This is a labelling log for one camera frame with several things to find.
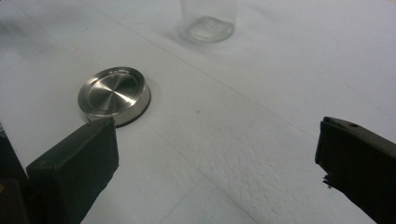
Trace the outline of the small metal bowl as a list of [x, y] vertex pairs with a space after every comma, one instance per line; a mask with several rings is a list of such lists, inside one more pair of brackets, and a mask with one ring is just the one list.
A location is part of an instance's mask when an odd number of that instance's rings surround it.
[[144, 76], [125, 66], [97, 73], [78, 93], [78, 106], [88, 121], [113, 118], [116, 127], [141, 117], [150, 101], [151, 91]]

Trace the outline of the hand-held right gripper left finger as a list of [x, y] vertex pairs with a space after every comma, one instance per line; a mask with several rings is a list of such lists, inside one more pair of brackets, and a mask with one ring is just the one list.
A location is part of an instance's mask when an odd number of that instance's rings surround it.
[[46, 224], [80, 224], [119, 167], [115, 121], [90, 121], [35, 161], [27, 174]]

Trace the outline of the clear glass jar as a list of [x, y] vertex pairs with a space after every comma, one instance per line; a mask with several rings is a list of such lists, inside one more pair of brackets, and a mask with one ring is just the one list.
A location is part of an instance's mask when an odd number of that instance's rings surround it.
[[181, 33], [191, 42], [218, 43], [235, 29], [238, 0], [180, 0]]

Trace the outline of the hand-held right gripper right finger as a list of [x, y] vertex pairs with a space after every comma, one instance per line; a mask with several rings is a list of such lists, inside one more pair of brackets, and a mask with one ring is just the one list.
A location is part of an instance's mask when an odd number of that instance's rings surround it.
[[324, 183], [343, 192], [377, 224], [396, 224], [396, 144], [358, 124], [320, 123], [315, 163]]

